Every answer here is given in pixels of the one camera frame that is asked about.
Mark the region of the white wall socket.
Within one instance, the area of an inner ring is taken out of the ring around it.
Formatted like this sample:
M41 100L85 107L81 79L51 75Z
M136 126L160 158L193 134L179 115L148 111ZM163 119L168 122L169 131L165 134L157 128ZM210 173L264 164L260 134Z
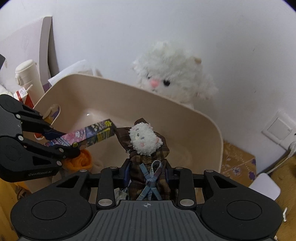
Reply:
M288 150L290 144L295 142L295 120L280 110L267 123L262 133L274 143Z

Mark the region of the grey white board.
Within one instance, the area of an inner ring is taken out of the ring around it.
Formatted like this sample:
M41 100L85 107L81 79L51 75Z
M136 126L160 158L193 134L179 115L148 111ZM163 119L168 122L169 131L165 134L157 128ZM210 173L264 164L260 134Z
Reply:
M1 68L1 84L10 92L20 87L15 81L15 69L26 60L34 60L41 83L51 78L48 66L48 46L52 17L44 16L16 30L1 40L1 55L5 57Z

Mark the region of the beige plastic basket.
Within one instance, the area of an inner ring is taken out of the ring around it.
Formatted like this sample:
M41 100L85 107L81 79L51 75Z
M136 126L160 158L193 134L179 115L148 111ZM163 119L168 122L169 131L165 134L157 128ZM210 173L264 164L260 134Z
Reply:
M220 171L223 139L218 126L205 114L157 94L104 79L73 74L52 86L35 105L45 114L58 105L54 129L70 133L110 119L118 127L133 126L140 118L165 137L172 167L201 174Z

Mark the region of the long colourful printed box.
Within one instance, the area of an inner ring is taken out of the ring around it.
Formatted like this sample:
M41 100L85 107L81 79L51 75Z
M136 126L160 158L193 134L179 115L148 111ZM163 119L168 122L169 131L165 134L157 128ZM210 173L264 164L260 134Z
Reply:
M44 145L47 147L61 145L82 150L112 137L115 129L114 123L107 119L48 141Z

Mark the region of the brown plaid doll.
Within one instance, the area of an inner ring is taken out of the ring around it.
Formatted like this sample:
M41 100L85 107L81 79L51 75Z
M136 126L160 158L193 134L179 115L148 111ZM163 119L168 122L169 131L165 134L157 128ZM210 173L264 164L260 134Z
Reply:
M166 157L170 150L165 137L155 132L143 118L134 126L116 128L115 135L129 154L130 200L169 200Z

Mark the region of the orange knitted sock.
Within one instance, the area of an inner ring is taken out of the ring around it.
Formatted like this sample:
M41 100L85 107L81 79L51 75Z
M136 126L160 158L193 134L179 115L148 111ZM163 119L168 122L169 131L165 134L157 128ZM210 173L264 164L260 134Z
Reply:
M74 173L80 170L91 170L93 167L92 156L86 149L81 150L80 155L73 159L65 159L62 162L62 167L69 173Z

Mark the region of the blue floral cloth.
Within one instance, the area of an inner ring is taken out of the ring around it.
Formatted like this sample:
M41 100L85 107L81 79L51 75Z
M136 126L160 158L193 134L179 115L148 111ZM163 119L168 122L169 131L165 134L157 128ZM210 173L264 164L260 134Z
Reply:
M115 200L116 202L120 201L120 200L128 200L129 199L129 195L128 195L128 188L116 188L114 189L114 196L115 196Z

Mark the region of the red white milk carton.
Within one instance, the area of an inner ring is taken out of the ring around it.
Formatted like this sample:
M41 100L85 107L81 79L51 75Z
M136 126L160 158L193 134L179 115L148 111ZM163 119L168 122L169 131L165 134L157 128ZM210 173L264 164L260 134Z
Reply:
M34 104L29 96L28 91L33 87L33 85L31 84L27 89L25 89L24 87L22 87L21 89L17 90L13 96L16 100L18 100L19 102L21 102L22 104L30 107L30 108L34 108Z

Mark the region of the white thermos bottle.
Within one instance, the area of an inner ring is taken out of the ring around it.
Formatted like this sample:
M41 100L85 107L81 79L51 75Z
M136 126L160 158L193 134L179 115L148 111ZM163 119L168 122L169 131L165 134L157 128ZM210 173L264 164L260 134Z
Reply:
M21 63L15 69L15 80L20 87L26 89L33 105L45 94L37 69L37 63L30 59Z

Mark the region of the white device on stand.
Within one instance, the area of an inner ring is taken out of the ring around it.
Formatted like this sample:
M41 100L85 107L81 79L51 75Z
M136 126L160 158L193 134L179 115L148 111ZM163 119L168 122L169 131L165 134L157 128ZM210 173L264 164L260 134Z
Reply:
M276 200L280 193L280 187L266 174L259 174L249 186L250 189Z

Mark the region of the white fluffy plush cat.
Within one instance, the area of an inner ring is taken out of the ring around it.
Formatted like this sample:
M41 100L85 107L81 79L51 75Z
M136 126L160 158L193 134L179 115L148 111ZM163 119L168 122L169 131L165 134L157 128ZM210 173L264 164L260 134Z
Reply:
M202 60L185 49L158 41L133 62L138 87L193 108L196 97L210 99L218 92Z

